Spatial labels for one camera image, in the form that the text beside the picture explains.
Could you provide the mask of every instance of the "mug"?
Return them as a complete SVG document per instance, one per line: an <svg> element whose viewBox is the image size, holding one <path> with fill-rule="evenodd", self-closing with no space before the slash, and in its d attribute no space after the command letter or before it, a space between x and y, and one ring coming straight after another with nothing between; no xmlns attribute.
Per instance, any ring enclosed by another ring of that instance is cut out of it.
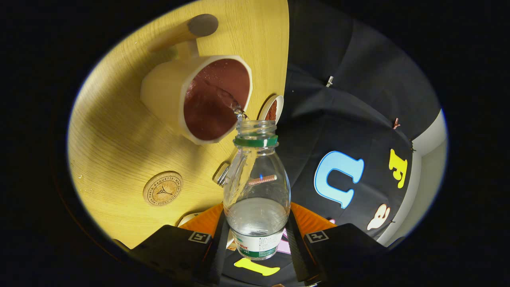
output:
<svg viewBox="0 0 510 287"><path fill-rule="evenodd" d="M203 145L221 141L236 126L234 111L218 94L225 91L246 110L252 91L251 69L237 55L159 64L142 80L140 99L174 131Z"/></svg>

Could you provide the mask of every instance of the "white sticker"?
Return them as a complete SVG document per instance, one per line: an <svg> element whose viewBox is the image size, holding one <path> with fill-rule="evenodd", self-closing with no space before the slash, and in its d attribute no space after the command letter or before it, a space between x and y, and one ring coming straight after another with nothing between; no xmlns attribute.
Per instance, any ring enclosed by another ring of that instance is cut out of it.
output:
<svg viewBox="0 0 510 287"><path fill-rule="evenodd" d="M266 257L276 252L276 248L282 240L283 229L277 233L268 236L248 236L242 235L234 230L234 240L241 253L249 257Z"/></svg>

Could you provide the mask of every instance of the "wooden table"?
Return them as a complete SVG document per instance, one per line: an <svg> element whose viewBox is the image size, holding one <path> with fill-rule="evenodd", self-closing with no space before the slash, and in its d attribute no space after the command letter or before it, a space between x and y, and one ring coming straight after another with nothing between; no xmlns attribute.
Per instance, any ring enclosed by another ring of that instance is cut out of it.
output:
<svg viewBox="0 0 510 287"><path fill-rule="evenodd" d="M289 44L285 0L201 0L152 21L115 46L85 81L69 124L68 156L76 192L103 231L133 248L162 225L222 201L212 181L233 157L232 132L221 142L197 146L152 115L140 101L140 83L157 64L179 57L178 47L150 53L162 32L198 14L218 18L218 30L197 39L201 56L239 55L252 69L247 114L256 118L273 93L283 94ZM183 178L177 198L147 204L147 181L163 171Z"/></svg>

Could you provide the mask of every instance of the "plastic water bottle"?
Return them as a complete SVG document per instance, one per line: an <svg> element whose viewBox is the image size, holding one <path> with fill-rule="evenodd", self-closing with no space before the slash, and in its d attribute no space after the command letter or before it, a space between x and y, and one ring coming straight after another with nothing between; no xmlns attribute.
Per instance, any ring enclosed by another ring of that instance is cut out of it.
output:
<svg viewBox="0 0 510 287"><path fill-rule="evenodd" d="M290 212L290 186L275 148L274 121L239 121L238 153L224 186L223 208L237 250L251 260L276 253Z"/></svg>

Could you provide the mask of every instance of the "yellow letter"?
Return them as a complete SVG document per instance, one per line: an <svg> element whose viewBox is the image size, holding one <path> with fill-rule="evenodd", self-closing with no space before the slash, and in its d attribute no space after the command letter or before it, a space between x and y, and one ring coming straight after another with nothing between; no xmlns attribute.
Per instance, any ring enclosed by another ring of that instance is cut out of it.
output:
<svg viewBox="0 0 510 287"><path fill-rule="evenodd" d="M396 168L393 172L393 177L396 180L400 180L398 182L398 188L402 188L404 186L404 180L405 180L405 172L407 171L407 159L402 160L400 157L398 157L395 154L395 151L393 149L390 150L390 170L393 168Z"/></svg>
<svg viewBox="0 0 510 287"><path fill-rule="evenodd" d="M239 261L234 263L235 267L242 267L246 268L248 270L255 271L257 273L262 274L262 276L269 276L273 275L274 273L278 272L280 270L280 267L266 267L254 262L251 262L248 258L241 258Z"/></svg>

